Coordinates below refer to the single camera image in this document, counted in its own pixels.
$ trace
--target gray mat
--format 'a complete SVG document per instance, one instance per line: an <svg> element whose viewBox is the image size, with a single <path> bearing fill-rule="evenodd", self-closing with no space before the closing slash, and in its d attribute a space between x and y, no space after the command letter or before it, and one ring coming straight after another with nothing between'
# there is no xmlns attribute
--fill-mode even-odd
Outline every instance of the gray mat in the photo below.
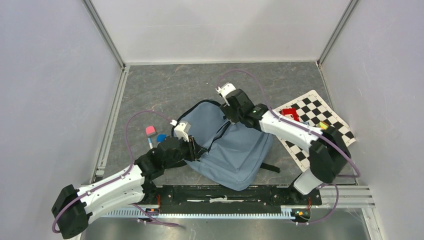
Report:
<svg viewBox="0 0 424 240"><path fill-rule="evenodd" d="M105 168L108 177L123 168L130 157L125 145L124 128L128 119L136 112L154 110L177 119L197 102L204 99L223 100L215 91L220 76L231 69L244 69L259 78L273 108L285 104L310 90L318 94L331 106L324 82L314 62L267 62L267 63L219 63L189 65L131 66L120 106L110 152ZM232 73L222 84L230 82L243 89L253 103L262 103L258 86L243 73ZM128 139L134 157L149 150L145 128L153 125L158 134L171 132L171 125L152 113L143 113L131 121ZM265 158L264 163L277 166L280 173L260 169L254 184L290 184L301 170L278 141ZM344 174L352 174L345 167ZM211 185L215 182L195 172L188 166L169 169L155 181L157 185ZM354 183L353 179L337 179L336 183Z"/></svg>

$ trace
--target yellow object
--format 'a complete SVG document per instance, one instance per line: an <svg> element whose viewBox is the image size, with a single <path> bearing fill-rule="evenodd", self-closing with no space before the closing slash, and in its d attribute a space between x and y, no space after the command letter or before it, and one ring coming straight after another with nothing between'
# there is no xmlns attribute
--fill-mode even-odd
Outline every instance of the yellow object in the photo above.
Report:
<svg viewBox="0 0 424 240"><path fill-rule="evenodd" d="M328 128L329 128L329 125L328 125L327 123L323 122L323 121L320 121L320 122L319 122L316 126L317 126L318 128L323 129L323 130L326 130L326 129L328 129Z"/></svg>

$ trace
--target blue backpack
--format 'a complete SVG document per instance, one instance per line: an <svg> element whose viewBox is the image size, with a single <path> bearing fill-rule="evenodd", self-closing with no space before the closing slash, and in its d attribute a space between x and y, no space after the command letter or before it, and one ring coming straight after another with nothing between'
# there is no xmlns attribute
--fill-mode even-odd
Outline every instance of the blue backpack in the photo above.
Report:
<svg viewBox="0 0 424 240"><path fill-rule="evenodd" d="M203 100L178 118L190 123L188 135L207 149L198 161L182 161L193 170L230 189L246 189L259 168L274 172L280 169L265 163L265 156L273 144L273 136L247 128L241 122L231 124L220 110L220 103Z"/></svg>

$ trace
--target pink eraser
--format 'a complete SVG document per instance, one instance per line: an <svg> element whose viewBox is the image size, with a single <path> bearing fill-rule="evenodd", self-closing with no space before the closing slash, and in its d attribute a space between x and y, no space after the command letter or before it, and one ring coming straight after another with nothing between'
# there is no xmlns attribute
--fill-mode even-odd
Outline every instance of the pink eraser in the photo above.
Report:
<svg viewBox="0 0 424 240"><path fill-rule="evenodd" d="M156 130L153 126L146 127L146 135L147 137L151 137L156 134Z"/></svg>

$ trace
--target cable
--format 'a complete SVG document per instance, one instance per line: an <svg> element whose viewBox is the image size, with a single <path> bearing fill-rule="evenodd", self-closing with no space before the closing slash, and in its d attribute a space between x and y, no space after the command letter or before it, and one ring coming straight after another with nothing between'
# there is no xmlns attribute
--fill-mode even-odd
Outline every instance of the cable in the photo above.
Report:
<svg viewBox="0 0 424 240"><path fill-rule="evenodd" d="M285 117L280 117L280 116L278 116L275 112L274 112L274 110L271 108L271 106L270 106L270 104L268 103L268 98L267 98L267 95L265 94L265 90L264 90L264 87L262 86L262 84L261 84L261 82L259 81L259 79L257 79L253 74L251 74L250 72L248 72L248 71L245 71L245 70L243 70L243 69L233 69L233 70L229 70L229 71L227 71L226 73L224 73L220 78L219 78L219 80L216 82L216 86L215 86L215 88L216 89L218 89L218 87L219 87L219 85L220 85L220 82L228 75L228 74L230 74L230 73L233 73L233 72L241 72L241 73L245 73L245 74L247 74L247 75L249 75L253 80L255 80L255 82L257 83L257 85L258 85L258 87L259 87L259 89L260 89L260 92L262 93L262 97L263 97L263 101L264 101L264 103L265 103L265 105L266 105L266 107L268 108L268 110L271 112L271 114L274 116L274 117L276 117L279 121L282 121L282 122L285 122L286 124L289 124L289 125L291 125L291 126L294 126L294 127L296 127L296 128L299 128L299 129L302 129L302 130L304 130L305 132L307 132L307 133L310 133L310 134L313 134L313 135L315 135L315 136L317 136L318 138L320 138L320 139L322 139L322 140L324 140L327 144L329 144L330 146L332 146L340 155L342 155L343 156L343 158L344 159L346 159L346 161L352 166L352 168L355 170L355 172L356 172L356 175L338 175L338 177L343 177L343 178L359 178L360 176L361 176L361 173L360 173L360 171L359 171L359 169L358 169L358 167L354 164L354 162L349 158L349 156L348 155L346 155L346 153L344 153L337 145L335 145L333 142L331 142L328 138L326 138L326 137L324 137L324 136L322 136L321 134L318 134L318 133L316 133L316 132L313 132L313 131L310 131L307 127L305 127L305 126L301 126L301 125L297 125L296 123L294 123L294 122L291 122L291 121L289 121L289 120L287 120L287 119L285 119Z"/></svg>
<svg viewBox="0 0 424 240"><path fill-rule="evenodd" d="M60 230L56 230L56 224L58 223L59 218L64 214L64 212L66 210L68 210L74 203L76 203L78 200L88 196L89 194L92 194L96 190L103 188L104 186L107 186L111 183L116 182L119 179L122 179L122 177L125 177L133 169L135 159L134 159L134 156L133 156L133 151L131 151L131 147L130 147L130 144L128 142L128 125L130 124L131 120L135 116L142 114L142 113L154 113L154 114L157 114L157 115L161 116L162 118L166 119L168 122L170 122L170 123L172 122L172 120L170 118L164 116L163 114L161 114L159 112L151 111L151 110L139 111L139 112L135 113L134 115L132 115L132 117L129 118L128 122L126 122L125 132L124 132L125 144L126 144L126 147L128 148L129 157L131 159L131 164L128 166L128 169L122 175L117 176L117 177L115 177L115 178L113 178L113 179L111 179L107 182L104 182L104 183L92 188L90 191L86 191L83 194L81 194L80 196L78 196L78 197L74 198L72 201L70 201L64 208L62 208L62 210L54 218L53 224L51 225L51 230L53 231L53 233L59 234L61 232Z"/></svg>
<svg viewBox="0 0 424 240"><path fill-rule="evenodd" d="M167 226L167 227L181 227L180 224L178 223L172 223L172 222L162 222L157 220L156 218L150 216L150 214L148 214L146 211L143 210L143 208L141 208L139 205L132 203L131 205L133 205L134 207L136 207L138 210L140 210L144 215L146 215L150 220L152 220L153 222L146 222L147 224L157 224L157 225L163 225L163 226Z"/></svg>
<svg viewBox="0 0 424 240"><path fill-rule="evenodd" d="M220 85L220 82L228 75L228 74L230 74L230 73L233 73L233 72L240 72L240 73L245 73L245 74L247 74L247 75L249 75L253 80L255 80L255 82L256 82L256 84L259 86L259 89L260 89L260 92L262 93L262 98L263 98L263 101L264 101L264 103L265 103L265 105L266 105L266 107L268 108L268 110L271 112L271 114L274 116L274 117L276 117L279 121L282 121L282 122L285 122L285 123L287 123L287 124L289 124L289 125L291 125L291 126L294 126L294 127L296 127L296 128L299 128L299 129L302 129L302 130L304 130L305 132L307 132L308 134L310 133L310 134L313 134L313 135L315 135L315 136L317 136L318 138L320 138L320 139L322 139L322 140L324 140L327 144L329 144L330 146L332 146L339 154L341 154L343 157L344 157L344 159L346 159L346 161L352 166L352 168L354 169L354 171L356 172L356 175L338 175L338 177L342 177L342 178L359 178L360 176L361 176L361 172L359 171L359 169L358 169L358 167L355 165L355 163L350 159L350 157L348 156L348 155L346 155L346 153L344 153L337 145L335 145L333 142L331 142L328 138L326 138L326 137L324 137L324 136L322 136L321 134L318 134L318 133L316 133L316 132L313 132L313 131L310 131L307 127L304 127L304 126L301 126L301 125L297 125L297 124L295 124L295 123L293 123L293 122L291 122L291 121L289 121L289 120L287 120L287 119L285 119L285 117L280 117L280 116L278 116L275 112L274 112L274 110L271 108L271 106L270 106L270 104L268 103L268 98L267 98L267 95L265 94L265 90L264 90L264 87L262 86L262 84L261 84L261 82L259 81L259 79L257 79L253 74L251 74L250 72L248 72L248 71L246 71L246 70L243 70L243 69L233 69L233 70L229 70L229 71L227 71L226 73L224 73L220 78L219 78L219 80L216 82L216 85L215 85L215 88L216 89L218 89L218 87L219 87L219 85ZM321 185L319 185L318 187L324 187L324 186L326 186L327 184L326 183L323 183L323 184L321 184ZM335 198L335 203L334 203L334 206L333 206L333 208L331 209L331 211L327 214L327 215L325 215L323 218L321 218L321 219L318 219L318 220L315 220L315 221L312 221L312 222L305 222L305 223L301 223L301 222L297 222L296 224L301 224L301 225L309 225L309 224L314 224L314 223L319 223L319 222L321 222L321 221L323 221L323 220L325 220L325 219L327 219L329 216L331 216L333 213L334 213L334 211L335 211L335 209L336 209L336 207L337 207L337 203L339 202L339 188L337 187L337 185L336 184L331 184L331 185L333 185L334 187L335 187L335 191L336 191L336 198Z"/></svg>
<svg viewBox="0 0 424 240"><path fill-rule="evenodd" d="M324 217L318 219L318 220L314 220L314 221L309 221L309 222L296 222L296 225L310 225L310 224L317 224L319 222L322 222L324 220L326 220L327 218L329 218L334 211L336 210L337 207L337 203L339 203L339 188L337 187L336 184L331 184L334 186L335 188L335 202L334 202L334 206L332 207L332 209L330 210L330 212L327 213L327 215L325 215Z"/></svg>
<svg viewBox="0 0 424 240"><path fill-rule="evenodd" d="M311 218L312 218L312 211L311 211L311 209L309 209L309 218L306 218L306 217L304 217L304 216L302 216L302 215L299 215L299 217L300 217L301 219L306 220L306 221L311 220Z"/></svg>

